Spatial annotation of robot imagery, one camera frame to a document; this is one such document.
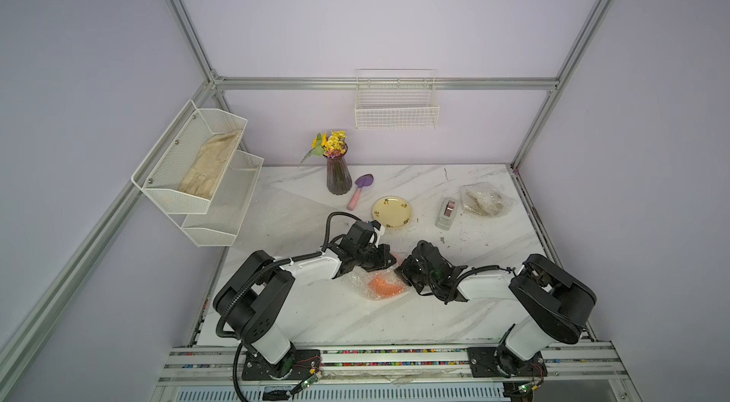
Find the orange dinner plate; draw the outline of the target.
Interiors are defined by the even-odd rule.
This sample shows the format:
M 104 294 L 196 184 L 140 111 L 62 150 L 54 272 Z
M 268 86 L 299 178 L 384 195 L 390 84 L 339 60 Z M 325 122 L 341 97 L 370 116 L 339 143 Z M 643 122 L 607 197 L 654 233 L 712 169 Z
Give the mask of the orange dinner plate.
M 382 274 L 374 276 L 368 288 L 375 299 L 389 299 L 401 294 L 406 284 L 394 274 Z

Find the white tape dispenser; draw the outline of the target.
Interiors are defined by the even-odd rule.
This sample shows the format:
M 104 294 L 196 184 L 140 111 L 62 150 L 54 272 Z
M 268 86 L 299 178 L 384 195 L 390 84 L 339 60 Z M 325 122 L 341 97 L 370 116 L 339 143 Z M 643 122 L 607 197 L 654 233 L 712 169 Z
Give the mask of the white tape dispenser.
M 449 231 L 452 228 L 458 210 L 458 200 L 446 198 L 437 214 L 435 226 L 439 229 Z

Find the yellow patterned dinner plate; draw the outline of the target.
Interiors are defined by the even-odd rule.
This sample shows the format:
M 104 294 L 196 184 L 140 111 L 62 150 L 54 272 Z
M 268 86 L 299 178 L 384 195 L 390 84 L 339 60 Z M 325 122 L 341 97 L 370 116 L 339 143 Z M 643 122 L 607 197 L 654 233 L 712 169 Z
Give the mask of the yellow patterned dinner plate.
M 467 196 L 470 211 L 478 216 L 495 218 L 505 212 L 505 199 L 496 190 L 468 190 Z

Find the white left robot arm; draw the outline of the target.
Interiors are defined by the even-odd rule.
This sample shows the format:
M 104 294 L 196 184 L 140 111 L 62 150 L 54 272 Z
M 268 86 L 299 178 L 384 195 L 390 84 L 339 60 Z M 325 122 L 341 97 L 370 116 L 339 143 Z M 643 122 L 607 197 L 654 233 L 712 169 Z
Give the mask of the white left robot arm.
M 263 250 L 252 253 L 213 301 L 219 314 L 216 336 L 235 339 L 278 373 L 287 372 L 294 365 L 296 347 L 277 326 L 277 318 L 292 289 L 336 280 L 357 267 L 366 272 L 390 268 L 397 259 L 390 246 L 380 242 L 384 232 L 377 221 L 336 211 L 326 219 L 318 250 L 282 259 Z

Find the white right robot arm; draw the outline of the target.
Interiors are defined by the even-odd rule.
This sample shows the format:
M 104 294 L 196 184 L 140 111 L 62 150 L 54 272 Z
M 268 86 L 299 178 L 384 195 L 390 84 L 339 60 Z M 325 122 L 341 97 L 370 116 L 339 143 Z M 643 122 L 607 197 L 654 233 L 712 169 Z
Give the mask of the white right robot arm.
M 517 269 L 496 264 L 469 268 L 451 264 L 437 247 L 420 241 L 395 272 L 418 295 L 446 305 L 481 299 L 518 302 L 526 318 L 507 329 L 487 360 L 488 369 L 500 377 L 532 370 L 534 358 L 555 342 L 577 343 L 597 303 L 587 285 L 541 254 L 529 255 Z

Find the cream floral dinner plate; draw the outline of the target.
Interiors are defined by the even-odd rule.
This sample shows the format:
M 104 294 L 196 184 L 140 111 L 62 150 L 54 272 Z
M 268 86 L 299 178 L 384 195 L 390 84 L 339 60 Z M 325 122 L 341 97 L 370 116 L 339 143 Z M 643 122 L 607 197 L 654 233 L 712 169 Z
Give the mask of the cream floral dinner plate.
M 413 218 L 413 208 L 408 201 L 400 197 L 384 197 L 378 199 L 372 207 L 372 216 L 381 225 L 391 229 L 401 229 Z

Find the yellow artificial flowers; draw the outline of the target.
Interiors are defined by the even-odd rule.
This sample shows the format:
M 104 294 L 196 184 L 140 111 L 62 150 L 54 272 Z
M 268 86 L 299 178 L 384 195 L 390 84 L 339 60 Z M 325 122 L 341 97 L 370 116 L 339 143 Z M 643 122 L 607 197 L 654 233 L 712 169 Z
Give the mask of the yellow artificial flowers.
M 344 130 L 332 130 L 318 133 L 300 164 L 311 157 L 325 157 L 328 160 L 343 158 L 348 150 L 347 134 Z

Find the beige cloth in shelf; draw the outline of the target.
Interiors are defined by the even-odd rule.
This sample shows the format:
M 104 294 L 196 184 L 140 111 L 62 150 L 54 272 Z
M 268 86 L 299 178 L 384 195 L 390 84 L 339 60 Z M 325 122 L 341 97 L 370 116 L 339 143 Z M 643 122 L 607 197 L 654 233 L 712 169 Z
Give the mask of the beige cloth in shelf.
M 192 167 L 178 189 L 182 193 L 211 200 L 220 183 L 230 157 L 243 136 L 242 130 L 212 136 L 200 148 Z

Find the white mesh two-tier shelf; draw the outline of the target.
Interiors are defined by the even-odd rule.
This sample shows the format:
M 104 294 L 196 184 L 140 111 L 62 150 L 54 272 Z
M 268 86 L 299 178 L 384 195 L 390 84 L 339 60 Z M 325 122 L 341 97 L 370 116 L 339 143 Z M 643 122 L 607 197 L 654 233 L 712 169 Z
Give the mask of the white mesh two-tier shelf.
M 131 183 L 198 247 L 232 245 L 263 159 L 243 150 L 247 120 L 188 102 Z

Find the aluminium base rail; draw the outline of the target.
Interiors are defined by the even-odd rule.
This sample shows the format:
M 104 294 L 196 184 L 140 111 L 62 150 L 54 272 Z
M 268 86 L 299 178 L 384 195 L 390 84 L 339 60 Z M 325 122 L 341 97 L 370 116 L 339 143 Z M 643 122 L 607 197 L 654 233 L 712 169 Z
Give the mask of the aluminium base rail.
M 154 401 L 234 401 L 233 347 L 175 348 Z M 321 379 L 298 401 L 508 401 L 525 385 L 531 401 L 638 401 L 640 394 L 609 342 L 583 340 L 541 352 L 524 377 L 479 377 L 467 346 L 328 346 L 299 362 Z

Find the aluminium frame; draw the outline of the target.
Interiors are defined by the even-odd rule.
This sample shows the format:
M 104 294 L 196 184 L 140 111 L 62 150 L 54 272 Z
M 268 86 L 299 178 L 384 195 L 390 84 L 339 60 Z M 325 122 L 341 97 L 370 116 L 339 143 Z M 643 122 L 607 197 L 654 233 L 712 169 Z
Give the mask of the aluminium frame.
M 526 161 L 528 153 L 566 90 L 568 82 L 573 77 L 614 1 L 595 1 L 559 75 L 555 78 L 436 78 L 433 79 L 431 85 L 437 90 L 545 90 L 547 92 L 547 97 L 530 125 L 514 160 L 509 164 L 511 171 L 517 172 Z M 393 90 L 394 92 L 405 92 L 405 90 L 418 89 L 426 84 L 420 78 L 407 78 L 403 75 L 369 77 L 365 80 L 355 77 L 216 77 L 208 58 L 203 53 L 203 46 L 192 27 L 192 20 L 182 0 L 165 0 L 165 2 L 188 46 L 192 48 L 195 60 L 202 66 L 205 80 L 196 90 L 192 102 L 184 105 L 150 153 L 146 155 L 132 179 L 125 185 L 51 287 L 21 323 L 20 329 L 3 348 L 1 352 L 1 396 L 3 398 L 9 397 L 20 379 L 24 377 L 32 362 L 36 360 L 48 342 L 70 303 L 80 293 L 98 263 L 102 261 L 111 238 L 121 228 L 123 220 L 127 219 L 131 209 L 143 193 L 137 179 L 150 170 L 153 163 L 161 160 L 163 149 L 166 149 L 172 142 L 177 130 L 184 126 L 195 106 L 205 103 L 210 98 L 216 98 L 220 106 L 224 106 L 226 104 L 222 98 L 224 90 L 355 90 L 356 92 Z

